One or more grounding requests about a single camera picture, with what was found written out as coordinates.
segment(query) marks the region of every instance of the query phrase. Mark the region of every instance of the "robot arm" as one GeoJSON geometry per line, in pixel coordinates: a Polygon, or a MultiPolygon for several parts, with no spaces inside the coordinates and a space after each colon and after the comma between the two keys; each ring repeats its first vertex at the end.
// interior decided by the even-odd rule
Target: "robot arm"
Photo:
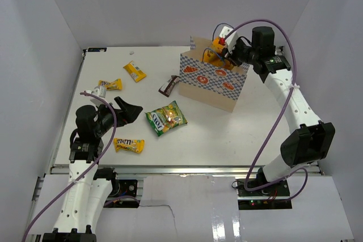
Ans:
{"type": "MultiPolygon", "coordinates": [[[[87,92],[102,98],[105,96],[105,88],[101,86],[87,92]]],[[[120,97],[116,97],[115,101],[120,107],[113,109],[117,127],[132,123],[142,111],[142,107],[130,105],[120,97]]],[[[77,129],[70,139],[68,184],[74,182],[99,157],[103,149],[102,136],[113,127],[111,111],[105,105],[95,102],[97,109],[85,105],[76,111],[77,129]]],[[[103,205],[107,197],[118,190],[114,169],[98,169],[98,165],[94,165],[65,194],[53,232],[45,233],[43,242],[96,242],[94,232],[103,205]]]]}
{"type": "MultiPolygon", "coordinates": [[[[224,27],[220,38],[230,31],[231,28],[224,27]]],[[[283,107],[292,87],[293,74],[287,59],[275,54],[274,38],[271,27],[256,27],[252,30],[251,45],[246,45],[234,32],[224,41],[227,47],[222,55],[235,66],[253,65],[254,71],[283,107]]],[[[322,122],[313,112],[298,86],[294,86],[285,117],[290,136],[281,144],[280,155],[259,169],[257,185],[288,176],[297,168],[327,156],[335,128],[331,123],[322,122]]]]}

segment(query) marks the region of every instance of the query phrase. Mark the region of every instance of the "table surface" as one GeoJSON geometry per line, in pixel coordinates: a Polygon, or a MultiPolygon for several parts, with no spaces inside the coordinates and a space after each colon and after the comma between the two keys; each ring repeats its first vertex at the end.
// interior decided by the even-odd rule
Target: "table surface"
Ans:
{"type": "MultiPolygon", "coordinates": [[[[179,95],[177,85],[169,98],[158,92],[170,75],[179,75],[180,53],[187,46],[115,47],[106,52],[88,52],[79,76],[73,101],[65,123],[54,165],[68,165],[69,137],[76,128],[75,111],[89,98],[79,93],[93,89],[98,80],[121,78],[122,91],[107,91],[106,99],[120,96],[126,102],[140,105],[144,112],[163,107],[173,100],[183,111],[188,125],[175,128],[161,137],[149,125],[145,115],[132,124],[118,128],[117,138],[144,139],[141,154],[115,152],[112,145],[100,165],[144,166],[249,166],[263,140],[276,120],[280,107],[253,69],[249,69],[246,83],[233,113],[223,111],[179,95]],[[136,83],[123,67],[134,61],[147,77],[136,83]]],[[[280,145],[289,135],[283,118],[265,148],[258,165],[265,165],[280,153],[280,145]]],[[[111,131],[104,135],[109,141],[111,131]]]]}

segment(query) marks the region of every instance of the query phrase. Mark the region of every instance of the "yellow object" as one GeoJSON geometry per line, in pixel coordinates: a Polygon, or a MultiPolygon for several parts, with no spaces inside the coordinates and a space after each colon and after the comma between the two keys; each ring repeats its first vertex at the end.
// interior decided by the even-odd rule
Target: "yellow object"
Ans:
{"type": "MultiPolygon", "coordinates": [[[[213,49],[218,54],[222,53],[222,50],[223,50],[224,46],[220,44],[220,38],[219,37],[214,39],[214,41],[210,45],[210,48],[213,49]]],[[[204,60],[204,62],[209,62],[209,63],[212,63],[215,60],[221,61],[220,58],[213,51],[211,51],[209,49],[207,49],[204,52],[203,60],[204,60]]]]}
{"type": "MultiPolygon", "coordinates": [[[[218,53],[218,55],[222,54],[222,50],[223,50],[224,46],[220,44],[219,37],[214,39],[210,48],[213,49],[216,53],[218,53]]],[[[204,62],[209,62],[211,65],[221,67],[224,69],[228,69],[228,70],[232,70],[234,67],[232,65],[232,63],[226,59],[225,59],[226,64],[224,65],[223,62],[221,61],[221,59],[213,51],[211,51],[209,49],[207,49],[204,52],[203,60],[204,60],[204,62]]]]}
{"type": "Polygon", "coordinates": [[[106,82],[105,80],[99,80],[98,85],[106,87],[106,90],[122,90],[123,83],[121,79],[116,79],[113,82],[106,82]]]}
{"type": "Polygon", "coordinates": [[[134,63],[134,61],[129,62],[127,65],[124,66],[124,69],[130,74],[130,76],[135,80],[135,82],[141,81],[146,74],[141,71],[140,68],[134,63]]]}
{"type": "Polygon", "coordinates": [[[121,138],[114,138],[113,144],[115,145],[115,150],[127,150],[135,153],[141,153],[145,145],[145,140],[127,140],[121,138]]]}

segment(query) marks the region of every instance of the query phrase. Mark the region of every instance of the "green snack bag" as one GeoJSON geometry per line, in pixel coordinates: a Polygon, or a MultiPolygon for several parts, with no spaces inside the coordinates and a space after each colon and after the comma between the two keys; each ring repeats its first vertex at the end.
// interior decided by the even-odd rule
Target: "green snack bag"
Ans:
{"type": "Polygon", "coordinates": [[[158,136],[174,127],[188,123],[176,101],[173,101],[163,108],[145,114],[151,127],[157,132],[158,136]]]}

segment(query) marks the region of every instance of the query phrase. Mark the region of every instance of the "snack wrapper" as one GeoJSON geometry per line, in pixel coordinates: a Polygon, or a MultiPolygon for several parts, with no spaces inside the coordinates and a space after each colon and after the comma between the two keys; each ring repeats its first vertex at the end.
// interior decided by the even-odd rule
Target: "snack wrapper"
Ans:
{"type": "Polygon", "coordinates": [[[169,97],[174,86],[179,82],[179,76],[171,76],[171,78],[159,89],[164,96],[169,97]]]}
{"type": "Polygon", "coordinates": [[[140,68],[138,68],[134,61],[131,61],[127,65],[125,65],[124,69],[130,74],[135,82],[139,82],[144,77],[146,77],[146,74],[142,72],[140,68]]]}
{"type": "Polygon", "coordinates": [[[176,101],[173,101],[163,108],[146,113],[146,118],[158,136],[174,127],[188,123],[176,101]]]}
{"type": "Polygon", "coordinates": [[[105,80],[99,80],[98,85],[106,87],[106,90],[122,90],[123,83],[121,79],[116,79],[113,82],[106,82],[105,80]]]}
{"type": "Polygon", "coordinates": [[[141,153],[145,145],[145,140],[128,140],[128,139],[114,138],[113,144],[115,145],[116,152],[120,150],[127,150],[135,153],[141,153]]]}

